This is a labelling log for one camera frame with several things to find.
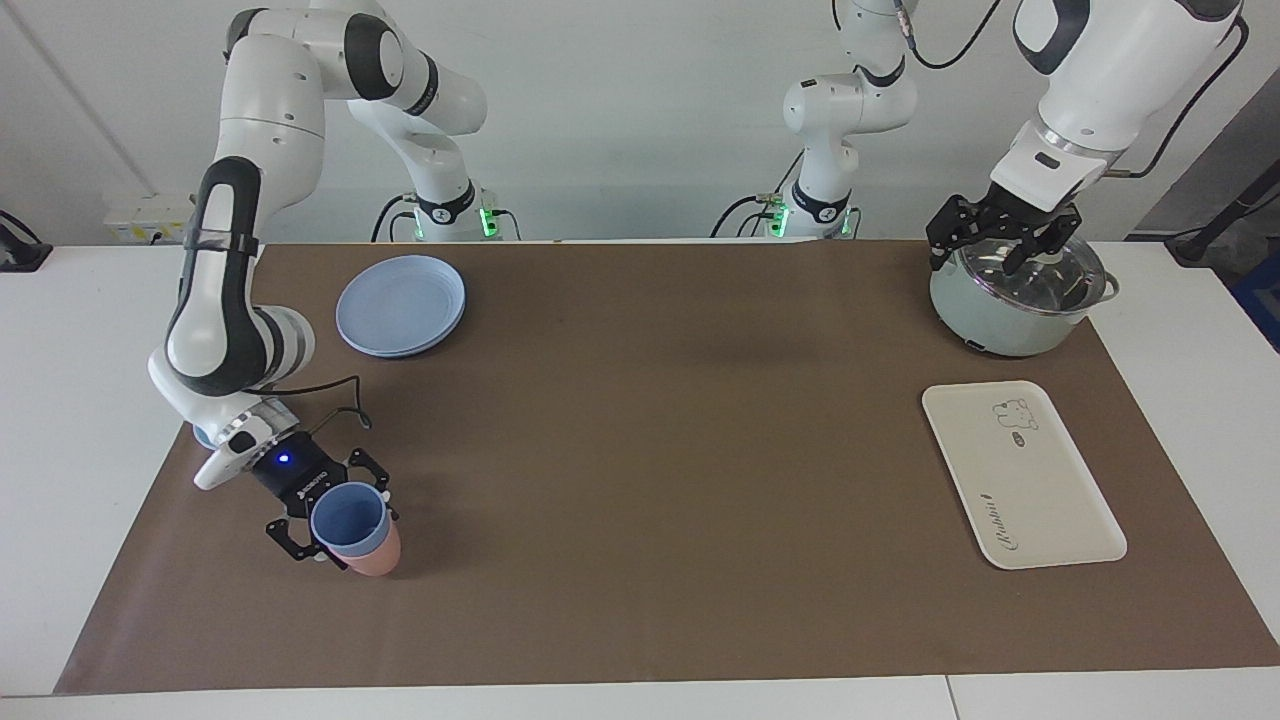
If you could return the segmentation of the brown paper table mat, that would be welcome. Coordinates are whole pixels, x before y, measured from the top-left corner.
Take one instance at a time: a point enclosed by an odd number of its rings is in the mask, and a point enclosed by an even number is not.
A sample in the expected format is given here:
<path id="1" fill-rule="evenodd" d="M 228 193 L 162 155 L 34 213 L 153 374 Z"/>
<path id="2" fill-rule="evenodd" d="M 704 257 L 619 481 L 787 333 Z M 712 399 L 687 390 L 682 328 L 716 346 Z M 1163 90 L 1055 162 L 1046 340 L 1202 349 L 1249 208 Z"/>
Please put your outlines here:
<path id="1" fill-rule="evenodd" d="M 279 502 L 201 491 L 182 430 L 56 683 L 69 694 L 696 682 L 1280 665 L 1091 325 L 1009 360 L 932 307 L 916 242 L 429 246 L 461 323 L 384 361 L 340 291 L 403 245 L 262 251 L 302 313 L 291 386 L 362 380 L 319 443 L 389 473 L 387 577 L 288 559 Z M 1047 392 L 1126 537 L 1116 562 L 980 553 L 922 407 L 933 386 Z"/>

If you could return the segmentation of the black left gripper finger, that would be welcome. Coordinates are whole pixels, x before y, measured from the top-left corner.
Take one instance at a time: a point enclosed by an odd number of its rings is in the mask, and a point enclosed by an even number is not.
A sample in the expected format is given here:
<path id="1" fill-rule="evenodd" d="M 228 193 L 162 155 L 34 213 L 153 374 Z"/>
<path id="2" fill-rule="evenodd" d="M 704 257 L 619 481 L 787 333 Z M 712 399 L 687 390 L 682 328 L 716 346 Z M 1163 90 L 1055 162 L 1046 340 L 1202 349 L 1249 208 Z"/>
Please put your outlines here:
<path id="1" fill-rule="evenodd" d="M 986 240 L 989 227 L 989 206 L 984 201 L 970 201 L 961 195 L 948 197 L 925 224 L 925 238 L 931 250 L 931 270 L 938 272 L 959 249 Z"/>
<path id="2" fill-rule="evenodd" d="M 1078 210 L 1064 210 L 1048 223 L 1033 227 L 1028 223 L 1014 222 L 1014 240 L 1018 241 L 1004 259 L 1004 274 L 1012 275 L 1029 260 L 1039 255 L 1057 255 L 1065 243 L 1074 236 L 1082 223 Z"/>

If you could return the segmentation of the blue plastic cup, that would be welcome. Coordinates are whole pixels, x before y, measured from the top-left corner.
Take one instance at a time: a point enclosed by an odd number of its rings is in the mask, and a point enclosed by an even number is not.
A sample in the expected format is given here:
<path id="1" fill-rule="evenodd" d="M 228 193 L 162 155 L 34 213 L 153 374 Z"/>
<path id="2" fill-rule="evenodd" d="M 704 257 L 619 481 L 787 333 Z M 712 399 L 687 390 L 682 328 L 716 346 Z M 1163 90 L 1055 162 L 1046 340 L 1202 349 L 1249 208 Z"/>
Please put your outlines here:
<path id="1" fill-rule="evenodd" d="M 379 489 L 361 482 L 347 482 L 329 489 L 315 502 L 308 524 L 316 541 L 332 552 L 360 557 L 385 543 L 392 518 Z"/>

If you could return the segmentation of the lavender blue plate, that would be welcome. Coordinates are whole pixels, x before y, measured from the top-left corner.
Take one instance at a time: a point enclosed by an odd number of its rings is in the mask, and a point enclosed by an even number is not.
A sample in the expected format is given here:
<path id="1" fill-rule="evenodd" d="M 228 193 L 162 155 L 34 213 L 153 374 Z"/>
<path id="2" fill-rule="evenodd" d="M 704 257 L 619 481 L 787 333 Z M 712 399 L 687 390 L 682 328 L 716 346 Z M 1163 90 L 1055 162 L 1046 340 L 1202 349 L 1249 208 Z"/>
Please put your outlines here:
<path id="1" fill-rule="evenodd" d="M 343 288 L 335 327 L 361 354 L 410 357 L 453 332 L 466 299 L 465 279 L 449 263 L 426 255 L 392 258 L 358 273 Z"/>

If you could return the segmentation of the cream tray with rabbit print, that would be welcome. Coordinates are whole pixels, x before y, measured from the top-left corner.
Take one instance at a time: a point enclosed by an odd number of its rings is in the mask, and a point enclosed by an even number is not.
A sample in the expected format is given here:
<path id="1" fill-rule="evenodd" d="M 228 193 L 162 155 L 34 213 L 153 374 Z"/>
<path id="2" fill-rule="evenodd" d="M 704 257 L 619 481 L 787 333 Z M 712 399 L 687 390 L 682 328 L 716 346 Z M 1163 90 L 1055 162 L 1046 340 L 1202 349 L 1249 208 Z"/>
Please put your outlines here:
<path id="1" fill-rule="evenodd" d="M 922 409 L 992 566 L 1021 571 L 1126 556 L 1126 537 L 1042 387 L 932 386 Z"/>

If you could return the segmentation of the black tripod leg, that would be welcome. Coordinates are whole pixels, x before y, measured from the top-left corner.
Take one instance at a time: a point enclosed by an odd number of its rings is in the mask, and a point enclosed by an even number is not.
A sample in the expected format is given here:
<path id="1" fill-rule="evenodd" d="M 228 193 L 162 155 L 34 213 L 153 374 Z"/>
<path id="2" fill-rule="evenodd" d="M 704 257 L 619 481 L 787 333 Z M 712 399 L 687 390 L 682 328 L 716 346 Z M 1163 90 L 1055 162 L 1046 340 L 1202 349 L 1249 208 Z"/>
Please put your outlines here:
<path id="1" fill-rule="evenodd" d="M 1266 190 L 1245 190 L 1206 225 L 1176 233 L 1164 242 L 1181 266 L 1203 266 L 1208 247 L 1239 220 L 1265 210 L 1280 199 L 1280 184 Z"/>

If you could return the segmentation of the pale green electric pot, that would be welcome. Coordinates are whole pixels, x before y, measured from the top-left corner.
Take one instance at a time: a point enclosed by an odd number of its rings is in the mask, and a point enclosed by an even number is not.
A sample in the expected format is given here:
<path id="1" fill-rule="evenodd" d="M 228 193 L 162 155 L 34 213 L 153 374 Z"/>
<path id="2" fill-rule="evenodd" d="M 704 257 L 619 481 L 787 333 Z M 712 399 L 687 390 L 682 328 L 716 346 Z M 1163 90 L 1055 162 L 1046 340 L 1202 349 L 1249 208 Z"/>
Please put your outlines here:
<path id="1" fill-rule="evenodd" d="M 942 323 L 974 350 L 1004 357 L 1047 354 L 1059 347 L 1093 309 L 1066 316 L 1023 311 L 979 287 L 960 268 L 957 251 L 938 272 L 932 272 L 931 302 Z"/>

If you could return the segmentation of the white wall socket box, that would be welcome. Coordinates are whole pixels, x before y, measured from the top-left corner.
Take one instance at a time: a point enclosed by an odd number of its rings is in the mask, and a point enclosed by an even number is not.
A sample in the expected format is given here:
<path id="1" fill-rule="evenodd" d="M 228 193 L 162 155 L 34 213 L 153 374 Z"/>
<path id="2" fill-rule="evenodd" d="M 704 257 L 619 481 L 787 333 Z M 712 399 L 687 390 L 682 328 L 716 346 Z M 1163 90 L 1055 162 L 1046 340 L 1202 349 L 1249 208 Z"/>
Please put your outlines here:
<path id="1" fill-rule="evenodd" d="M 193 214 L 192 195 L 154 195 L 114 202 L 102 227 L 116 243 L 183 245 Z"/>

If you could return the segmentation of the black clamp stand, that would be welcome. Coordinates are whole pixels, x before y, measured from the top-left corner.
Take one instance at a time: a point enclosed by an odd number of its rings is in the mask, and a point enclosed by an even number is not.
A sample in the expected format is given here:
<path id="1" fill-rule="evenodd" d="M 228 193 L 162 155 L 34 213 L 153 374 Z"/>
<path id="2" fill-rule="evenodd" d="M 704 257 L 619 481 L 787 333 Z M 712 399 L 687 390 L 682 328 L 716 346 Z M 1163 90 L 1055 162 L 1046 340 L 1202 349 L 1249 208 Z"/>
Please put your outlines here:
<path id="1" fill-rule="evenodd" d="M 0 273 L 32 273 L 38 270 L 52 252 L 22 219 L 0 209 Z"/>

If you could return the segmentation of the glass pot lid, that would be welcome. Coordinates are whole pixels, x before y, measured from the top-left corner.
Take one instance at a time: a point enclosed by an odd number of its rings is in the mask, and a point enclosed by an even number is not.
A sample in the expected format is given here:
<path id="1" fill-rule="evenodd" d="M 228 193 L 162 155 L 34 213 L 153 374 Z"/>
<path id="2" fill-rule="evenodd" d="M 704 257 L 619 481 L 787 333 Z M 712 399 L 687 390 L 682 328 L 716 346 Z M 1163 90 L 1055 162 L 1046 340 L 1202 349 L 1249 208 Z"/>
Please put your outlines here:
<path id="1" fill-rule="evenodd" d="M 1015 240 L 982 240 L 960 249 L 957 261 L 993 297 L 1044 316 L 1085 313 L 1120 292 L 1117 278 L 1083 240 L 1071 238 L 1056 254 L 1028 258 L 1007 273 L 1004 264 L 1018 247 Z"/>

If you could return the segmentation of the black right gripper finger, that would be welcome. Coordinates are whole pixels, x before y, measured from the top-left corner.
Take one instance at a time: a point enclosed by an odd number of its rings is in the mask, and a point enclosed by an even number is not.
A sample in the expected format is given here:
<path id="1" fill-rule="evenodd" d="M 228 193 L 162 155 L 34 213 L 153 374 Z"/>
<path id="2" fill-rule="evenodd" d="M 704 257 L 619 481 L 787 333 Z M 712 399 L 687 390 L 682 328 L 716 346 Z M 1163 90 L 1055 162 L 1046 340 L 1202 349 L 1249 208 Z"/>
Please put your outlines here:
<path id="1" fill-rule="evenodd" d="M 300 543 L 292 534 L 291 528 L 302 524 L 308 534 L 306 543 Z M 317 562 L 328 561 L 339 571 L 347 571 L 349 564 L 339 559 L 328 546 L 325 546 L 312 529 L 311 519 L 302 516 L 282 515 L 265 525 L 266 536 L 274 541 L 294 561 L 314 559 Z"/>
<path id="2" fill-rule="evenodd" d="M 353 478 L 353 474 L 357 470 L 369 474 L 372 482 L 369 486 L 372 487 L 379 493 L 385 509 L 390 514 L 390 519 L 393 521 L 398 521 L 399 512 L 390 503 L 390 491 L 389 491 L 390 473 L 387 471 L 365 448 L 353 448 L 344 462 L 344 479 L 347 480 L 348 484 L 349 483 L 358 484 L 357 479 Z"/>

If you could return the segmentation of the pink plastic cup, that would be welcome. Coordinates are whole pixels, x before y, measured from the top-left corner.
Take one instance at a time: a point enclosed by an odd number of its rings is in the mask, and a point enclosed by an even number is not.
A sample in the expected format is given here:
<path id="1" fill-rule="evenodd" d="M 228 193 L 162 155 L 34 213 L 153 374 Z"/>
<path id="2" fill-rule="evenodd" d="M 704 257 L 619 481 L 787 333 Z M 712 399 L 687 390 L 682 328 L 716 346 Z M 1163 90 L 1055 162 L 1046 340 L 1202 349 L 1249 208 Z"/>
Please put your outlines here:
<path id="1" fill-rule="evenodd" d="M 380 518 L 343 518 L 321 544 L 351 570 L 365 577 L 385 577 L 401 562 L 402 539 L 392 512 Z"/>

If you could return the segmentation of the blue crate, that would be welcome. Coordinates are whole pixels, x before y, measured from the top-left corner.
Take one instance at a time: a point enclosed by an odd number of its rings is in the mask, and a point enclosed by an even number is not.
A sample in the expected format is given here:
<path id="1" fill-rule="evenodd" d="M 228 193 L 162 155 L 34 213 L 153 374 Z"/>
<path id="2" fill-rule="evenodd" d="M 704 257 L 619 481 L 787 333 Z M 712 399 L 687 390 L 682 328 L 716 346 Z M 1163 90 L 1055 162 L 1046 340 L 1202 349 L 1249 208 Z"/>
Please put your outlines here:
<path id="1" fill-rule="evenodd" d="M 1280 270 L 1257 266 L 1230 287 L 1230 295 L 1270 346 L 1280 354 Z"/>

